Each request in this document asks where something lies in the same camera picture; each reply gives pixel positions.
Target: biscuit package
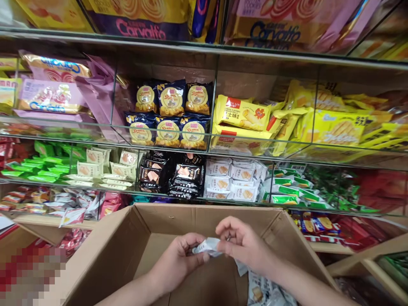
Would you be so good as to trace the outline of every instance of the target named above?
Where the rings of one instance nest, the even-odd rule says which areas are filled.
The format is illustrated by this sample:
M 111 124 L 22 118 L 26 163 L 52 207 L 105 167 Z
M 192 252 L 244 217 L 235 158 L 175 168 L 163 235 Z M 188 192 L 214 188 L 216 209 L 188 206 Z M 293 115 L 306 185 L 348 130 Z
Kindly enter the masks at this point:
M 156 117 L 157 137 L 155 144 L 163 147 L 180 146 L 181 133 L 172 132 L 181 130 L 181 118 Z
M 188 0 L 89 0 L 106 34 L 156 40 L 188 40 Z
M 156 129 L 156 117 L 153 114 L 147 113 L 128 113 L 125 112 L 126 123 L 129 129 L 132 143 L 136 145 L 154 145 L 156 140 L 156 131 L 148 129 Z
M 186 111 L 209 115 L 213 99 L 213 83 L 190 83 L 187 84 L 187 89 Z
M 181 142 L 184 149 L 206 150 L 207 138 L 204 135 L 208 129 L 210 117 L 194 116 L 181 118 Z
M 215 102 L 214 124 L 227 123 L 247 130 L 264 131 L 270 107 L 219 95 Z
M 181 117 L 186 107 L 186 80 L 157 85 L 160 115 Z

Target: open cardboard box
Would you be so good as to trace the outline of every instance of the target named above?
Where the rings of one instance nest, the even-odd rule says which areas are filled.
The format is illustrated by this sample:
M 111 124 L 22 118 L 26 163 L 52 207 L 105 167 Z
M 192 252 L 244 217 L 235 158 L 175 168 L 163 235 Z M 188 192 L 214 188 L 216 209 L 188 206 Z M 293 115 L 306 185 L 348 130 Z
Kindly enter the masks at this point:
M 282 209 L 139 203 L 103 218 L 60 272 L 40 305 L 94 305 L 148 272 L 176 235 L 216 237 L 215 227 L 232 215 L 250 224 L 281 257 L 335 287 L 333 279 Z M 246 305 L 248 276 L 232 258 L 201 266 L 154 305 Z

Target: blue package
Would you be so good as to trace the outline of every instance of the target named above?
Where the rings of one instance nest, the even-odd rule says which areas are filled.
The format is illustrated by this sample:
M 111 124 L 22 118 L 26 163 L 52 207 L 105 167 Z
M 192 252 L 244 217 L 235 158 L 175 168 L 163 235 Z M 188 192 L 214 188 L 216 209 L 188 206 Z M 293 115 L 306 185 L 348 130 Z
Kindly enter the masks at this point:
M 142 129 L 156 129 L 156 116 L 152 113 L 125 112 L 126 124 L 130 127 L 129 133 L 133 144 L 154 145 L 156 131 Z
M 197 115 L 183 117 L 181 119 L 181 142 L 180 148 L 206 150 L 208 136 L 204 135 L 207 132 L 210 123 L 210 116 Z
M 186 108 L 186 80 L 157 85 L 160 115 L 164 117 L 181 117 Z
M 180 146 L 181 118 L 173 117 L 156 117 L 157 137 L 156 145 L 163 147 Z

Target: pink package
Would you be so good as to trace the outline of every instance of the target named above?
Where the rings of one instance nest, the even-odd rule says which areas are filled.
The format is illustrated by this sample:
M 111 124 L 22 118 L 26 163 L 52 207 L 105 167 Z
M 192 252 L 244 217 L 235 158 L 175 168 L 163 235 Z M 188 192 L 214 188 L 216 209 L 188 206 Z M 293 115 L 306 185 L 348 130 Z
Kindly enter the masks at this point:
M 353 2 L 359 1 L 239 0 L 235 18 L 229 19 L 229 38 L 313 45 L 332 24 L 328 35 L 341 30 Z
M 340 37 L 331 46 L 331 51 L 350 48 L 361 35 L 381 0 L 363 0 L 340 32 Z
M 18 109 L 52 113 L 86 112 L 83 95 L 73 83 L 25 79 L 21 86 Z

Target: finger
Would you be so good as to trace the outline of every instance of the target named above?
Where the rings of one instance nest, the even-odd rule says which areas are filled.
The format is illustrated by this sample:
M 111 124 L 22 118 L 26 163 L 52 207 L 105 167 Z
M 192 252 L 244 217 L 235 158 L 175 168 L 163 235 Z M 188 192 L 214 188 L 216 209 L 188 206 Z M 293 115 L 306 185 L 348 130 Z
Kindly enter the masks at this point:
M 248 251 L 243 246 L 233 244 L 231 242 L 221 240 L 217 245 L 217 251 L 224 253 L 232 258 L 238 259 L 240 262 L 247 264 Z
M 187 256 L 185 260 L 187 262 L 187 271 L 188 273 L 191 273 L 199 266 L 208 262 L 210 260 L 210 255 L 206 252 L 203 252 L 195 254 L 193 256 Z
M 184 236 L 179 236 L 180 238 L 180 244 L 183 247 L 185 251 L 187 251 L 189 248 L 192 246 L 197 246 L 201 242 L 205 240 L 205 237 L 203 235 L 197 234 L 197 233 L 188 233 L 185 234 Z
M 215 233 L 217 235 L 221 234 L 223 231 L 232 228 L 233 230 L 239 230 L 245 228 L 247 225 L 242 222 L 240 219 L 229 216 L 221 220 L 221 222 L 215 228 Z
M 236 237 L 237 233 L 235 229 L 227 229 L 223 231 L 220 235 L 221 240 L 227 240 L 228 238 Z

